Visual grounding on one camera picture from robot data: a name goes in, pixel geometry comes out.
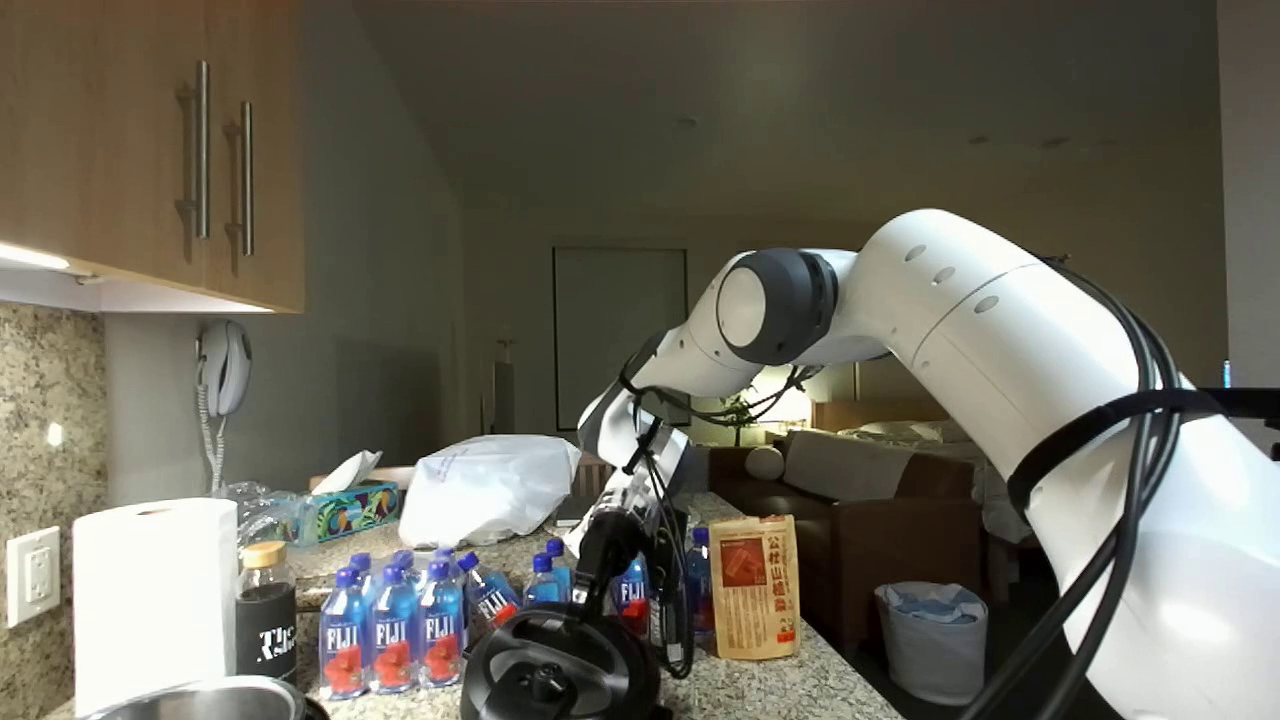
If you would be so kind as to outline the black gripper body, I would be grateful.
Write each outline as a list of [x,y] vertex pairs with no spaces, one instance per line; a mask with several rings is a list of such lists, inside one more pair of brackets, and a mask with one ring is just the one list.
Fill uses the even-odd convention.
[[668,499],[652,503],[597,503],[580,519],[575,573],[570,604],[580,618],[600,618],[610,583],[628,573],[631,561],[649,564],[652,599],[663,623],[683,621],[683,512]]

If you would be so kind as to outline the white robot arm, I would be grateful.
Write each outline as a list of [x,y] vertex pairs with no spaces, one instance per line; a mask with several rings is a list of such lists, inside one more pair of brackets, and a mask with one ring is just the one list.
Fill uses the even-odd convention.
[[943,209],[865,250],[747,250],[580,411],[631,503],[672,408],[769,367],[893,356],[977,441],[1062,583],[1067,690],[1135,720],[1280,720],[1280,470],[1120,302]]

